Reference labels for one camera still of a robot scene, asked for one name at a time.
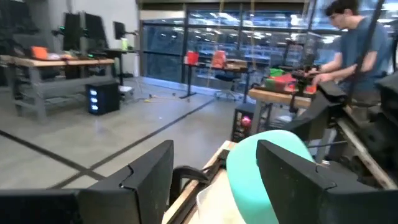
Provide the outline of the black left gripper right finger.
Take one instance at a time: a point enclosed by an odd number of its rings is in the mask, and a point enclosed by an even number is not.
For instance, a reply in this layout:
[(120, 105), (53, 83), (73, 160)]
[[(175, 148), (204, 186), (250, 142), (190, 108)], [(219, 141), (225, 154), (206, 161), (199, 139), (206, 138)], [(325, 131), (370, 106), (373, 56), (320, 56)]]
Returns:
[(279, 224), (398, 224), (398, 190), (380, 190), (260, 140), (257, 166)]

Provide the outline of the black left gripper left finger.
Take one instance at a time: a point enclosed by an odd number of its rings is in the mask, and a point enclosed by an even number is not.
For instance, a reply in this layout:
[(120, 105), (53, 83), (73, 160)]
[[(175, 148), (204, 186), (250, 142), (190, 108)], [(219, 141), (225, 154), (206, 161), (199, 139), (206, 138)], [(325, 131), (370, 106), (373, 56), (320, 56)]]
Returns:
[(0, 190), (0, 224), (161, 224), (173, 168), (166, 140), (87, 189)]

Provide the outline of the cyan foam die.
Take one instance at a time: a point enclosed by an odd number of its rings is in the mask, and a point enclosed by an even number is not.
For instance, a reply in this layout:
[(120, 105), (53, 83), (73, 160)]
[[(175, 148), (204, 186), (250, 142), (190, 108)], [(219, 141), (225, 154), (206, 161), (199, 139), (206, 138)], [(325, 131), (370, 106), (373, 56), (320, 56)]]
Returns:
[(234, 201), (246, 224), (279, 224), (257, 166), (259, 140), (273, 144), (313, 162), (303, 141), (285, 130), (270, 130), (243, 139), (229, 152), (226, 171)]

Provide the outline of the black tower pink light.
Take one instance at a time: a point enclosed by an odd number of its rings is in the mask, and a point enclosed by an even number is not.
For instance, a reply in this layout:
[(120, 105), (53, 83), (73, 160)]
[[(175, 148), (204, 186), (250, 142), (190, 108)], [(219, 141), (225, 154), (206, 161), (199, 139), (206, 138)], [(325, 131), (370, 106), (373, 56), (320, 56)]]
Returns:
[(234, 110), (231, 141), (240, 142), (251, 135), (251, 124), (254, 117), (255, 104), (242, 103)]

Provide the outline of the black tower white lights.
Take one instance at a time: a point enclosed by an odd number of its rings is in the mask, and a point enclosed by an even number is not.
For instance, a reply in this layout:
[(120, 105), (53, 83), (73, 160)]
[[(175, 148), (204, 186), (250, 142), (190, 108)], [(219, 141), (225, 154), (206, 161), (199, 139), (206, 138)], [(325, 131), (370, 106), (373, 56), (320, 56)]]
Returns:
[(120, 110), (120, 92), (116, 81), (85, 85), (86, 108), (90, 114), (100, 116)]

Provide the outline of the wooden top workbench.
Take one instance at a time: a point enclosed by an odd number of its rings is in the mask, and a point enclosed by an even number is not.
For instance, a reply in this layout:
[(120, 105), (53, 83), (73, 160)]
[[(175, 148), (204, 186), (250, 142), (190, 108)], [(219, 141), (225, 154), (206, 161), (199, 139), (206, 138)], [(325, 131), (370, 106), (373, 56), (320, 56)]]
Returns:
[(283, 122), (272, 120), (272, 109), (274, 105), (289, 105), (292, 95), (252, 88), (249, 90), (248, 96), (256, 101), (253, 119), (251, 121), (252, 135), (258, 132), (280, 129), (283, 127)]

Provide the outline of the red storage bin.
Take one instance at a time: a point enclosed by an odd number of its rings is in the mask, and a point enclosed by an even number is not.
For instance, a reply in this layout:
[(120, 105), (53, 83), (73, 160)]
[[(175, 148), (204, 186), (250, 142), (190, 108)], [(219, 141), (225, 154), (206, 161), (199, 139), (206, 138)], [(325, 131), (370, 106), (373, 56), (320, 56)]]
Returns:
[(312, 85), (312, 78), (301, 77), (294, 78), (291, 74), (285, 74), (278, 77), (269, 77), (265, 80), (264, 86), (270, 91), (293, 93), (299, 90), (299, 85), (304, 85), (304, 93), (314, 94), (317, 90), (315, 85)]

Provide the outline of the black office chair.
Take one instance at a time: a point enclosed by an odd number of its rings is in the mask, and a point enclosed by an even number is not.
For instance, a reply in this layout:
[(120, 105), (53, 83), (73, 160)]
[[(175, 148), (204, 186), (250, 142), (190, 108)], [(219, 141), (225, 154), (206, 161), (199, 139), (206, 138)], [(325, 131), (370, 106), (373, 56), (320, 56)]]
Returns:
[(236, 87), (237, 84), (241, 81), (241, 75), (233, 73), (232, 75), (225, 74), (217, 74), (215, 75), (217, 80), (221, 80), (229, 85), (228, 88), (218, 90), (214, 93), (214, 97), (216, 99), (220, 99), (224, 96), (226, 99), (231, 99), (233, 101), (237, 101), (238, 97), (236, 96)]

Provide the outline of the long wooden grey workbench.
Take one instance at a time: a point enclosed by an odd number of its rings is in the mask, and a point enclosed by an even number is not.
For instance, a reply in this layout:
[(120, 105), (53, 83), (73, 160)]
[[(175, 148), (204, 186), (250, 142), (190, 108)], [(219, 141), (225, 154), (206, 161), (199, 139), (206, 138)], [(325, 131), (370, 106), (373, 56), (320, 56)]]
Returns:
[[(31, 98), (34, 99), (32, 104), (23, 100), (13, 100), (17, 111), (22, 107), (34, 110), (37, 118), (41, 122), (47, 120), (47, 112), (45, 108), (45, 100), (47, 93), (55, 93), (55, 91), (68, 92), (76, 88), (99, 82), (110, 82), (114, 80), (112, 76), (113, 59), (88, 59), (88, 60), (35, 60), (29, 58), (19, 58), (9, 55), (0, 55), (0, 62), (8, 67), (6, 77), (10, 88), (14, 89), (14, 78), (16, 77), (16, 67), (25, 67), (29, 71), (29, 83), (32, 87)], [(43, 82), (40, 76), (40, 70), (46, 67), (89, 67), (92, 65), (102, 65), (106, 67), (105, 76), (88, 76), (85, 75), (79, 79), (59, 80), (53, 82)]]

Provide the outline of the black background desk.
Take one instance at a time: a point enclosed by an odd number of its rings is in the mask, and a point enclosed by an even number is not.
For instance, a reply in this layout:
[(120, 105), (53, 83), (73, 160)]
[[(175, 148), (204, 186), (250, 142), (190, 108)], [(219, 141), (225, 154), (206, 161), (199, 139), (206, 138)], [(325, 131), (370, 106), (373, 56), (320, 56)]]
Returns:
[(123, 72), (123, 55), (124, 54), (134, 54), (137, 53), (136, 50), (133, 48), (122, 50), (122, 49), (105, 49), (104, 50), (109, 58), (118, 58), (119, 59), (119, 75), (118, 77), (123, 79), (124, 72)]

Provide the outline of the orange box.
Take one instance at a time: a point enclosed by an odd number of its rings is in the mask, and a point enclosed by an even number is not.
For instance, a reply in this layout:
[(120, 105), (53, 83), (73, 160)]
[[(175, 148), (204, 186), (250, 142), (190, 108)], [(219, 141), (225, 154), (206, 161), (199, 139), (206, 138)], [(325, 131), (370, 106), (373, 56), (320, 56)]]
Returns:
[(46, 47), (39, 47), (39, 46), (32, 46), (31, 47), (32, 58), (37, 60), (47, 60), (48, 56), (48, 49)]

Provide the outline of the person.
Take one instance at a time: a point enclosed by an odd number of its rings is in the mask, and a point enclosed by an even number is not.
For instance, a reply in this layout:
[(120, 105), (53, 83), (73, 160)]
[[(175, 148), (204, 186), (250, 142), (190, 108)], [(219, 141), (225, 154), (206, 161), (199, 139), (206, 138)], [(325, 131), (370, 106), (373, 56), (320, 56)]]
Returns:
[(386, 28), (378, 21), (367, 39), (372, 19), (359, 13), (358, 0), (334, 0), (325, 15), (332, 26), (346, 32), (341, 36), (334, 59), (309, 71), (315, 76), (314, 85), (337, 81), (348, 92), (354, 85), (352, 99), (358, 103), (376, 105), (380, 101), (375, 82), (387, 75), (391, 59), (391, 41)]

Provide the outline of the orange chair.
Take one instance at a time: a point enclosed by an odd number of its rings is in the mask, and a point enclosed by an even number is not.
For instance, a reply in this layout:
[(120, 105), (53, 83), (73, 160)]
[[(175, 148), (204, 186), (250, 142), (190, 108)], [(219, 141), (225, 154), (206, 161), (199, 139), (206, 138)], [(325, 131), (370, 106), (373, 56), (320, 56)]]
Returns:
[(224, 68), (226, 63), (226, 52), (223, 50), (217, 50), (212, 58), (211, 67), (212, 68)]

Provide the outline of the small black monitor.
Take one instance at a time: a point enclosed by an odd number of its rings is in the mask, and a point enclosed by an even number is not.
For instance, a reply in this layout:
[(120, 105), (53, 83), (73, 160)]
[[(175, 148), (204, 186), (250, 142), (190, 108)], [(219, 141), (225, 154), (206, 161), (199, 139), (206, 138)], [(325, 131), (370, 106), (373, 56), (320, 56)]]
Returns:
[(114, 38), (117, 40), (124, 38), (126, 34), (125, 24), (122, 22), (114, 21), (113, 27), (114, 27)]

